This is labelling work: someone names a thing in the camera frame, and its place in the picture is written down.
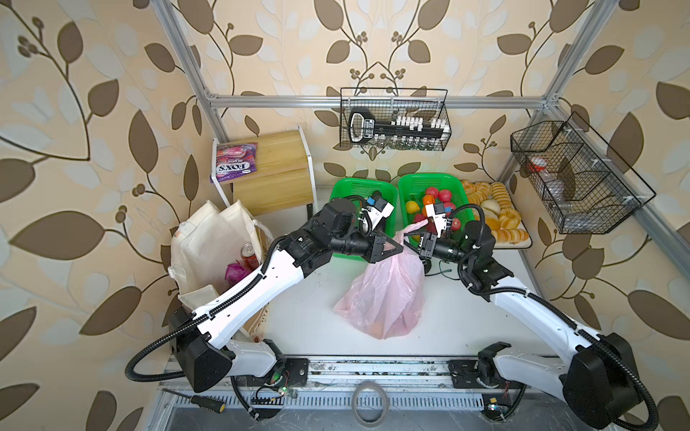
leaf wallpaper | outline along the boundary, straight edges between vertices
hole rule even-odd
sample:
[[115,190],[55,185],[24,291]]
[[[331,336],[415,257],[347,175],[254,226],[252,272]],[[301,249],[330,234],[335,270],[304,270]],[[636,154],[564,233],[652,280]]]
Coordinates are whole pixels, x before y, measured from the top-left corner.
[[[690,240],[690,4],[619,2],[562,95],[658,193],[649,205]],[[690,429],[690,283],[633,218],[607,235],[561,235],[524,172],[510,189],[545,295],[563,312],[633,346],[664,431]],[[644,407],[626,415],[645,419]]]
[[143,1],[3,0],[0,27],[0,428],[134,430],[155,384],[123,369],[167,331],[171,233],[219,200],[211,131]]

green basket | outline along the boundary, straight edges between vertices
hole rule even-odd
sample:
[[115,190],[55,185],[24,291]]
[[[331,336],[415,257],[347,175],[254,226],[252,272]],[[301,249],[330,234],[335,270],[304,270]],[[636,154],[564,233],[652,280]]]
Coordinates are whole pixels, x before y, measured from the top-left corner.
[[[449,174],[408,174],[400,178],[397,183],[397,189],[400,191],[400,208],[402,211],[402,220],[404,225],[412,224],[414,219],[414,214],[408,214],[405,211],[405,203],[407,201],[416,201],[420,208],[423,208],[422,197],[424,197],[424,192],[429,187],[436,187],[438,190],[448,189],[453,193],[453,198],[451,202],[455,204],[456,207],[460,207],[469,203],[467,201],[467,196],[465,195],[465,189],[462,187],[462,183],[459,179],[455,178],[453,175]],[[462,225],[465,225],[468,221],[474,220],[474,214],[472,210],[463,210],[455,216],[460,219]],[[417,246],[417,242],[410,238],[410,242]]]
[[[346,197],[352,194],[356,194],[363,198],[368,198],[374,191],[380,191],[381,196],[386,199],[393,207],[395,207],[395,202],[397,201],[397,189],[390,183],[385,181],[376,181],[372,179],[359,179],[359,178],[343,178],[342,180],[335,183],[333,186],[333,193],[331,193],[331,199],[336,197]],[[353,201],[359,211],[359,201]],[[386,235],[393,238],[395,236],[395,214],[397,210],[393,208],[393,213],[386,220]],[[363,261],[359,256],[348,256],[347,254],[337,254],[334,253],[333,256],[343,257],[345,259],[356,259]]]

wire basket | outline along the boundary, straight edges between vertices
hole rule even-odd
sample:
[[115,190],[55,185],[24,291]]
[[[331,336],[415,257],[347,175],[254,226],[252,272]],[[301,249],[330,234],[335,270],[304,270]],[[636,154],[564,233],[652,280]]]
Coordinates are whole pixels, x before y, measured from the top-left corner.
[[443,151],[452,134],[447,94],[428,88],[341,88],[340,141],[365,152]]
[[[602,142],[605,156],[585,141],[586,131]],[[609,233],[656,196],[576,112],[567,121],[542,121],[514,132],[511,151],[562,234]]]

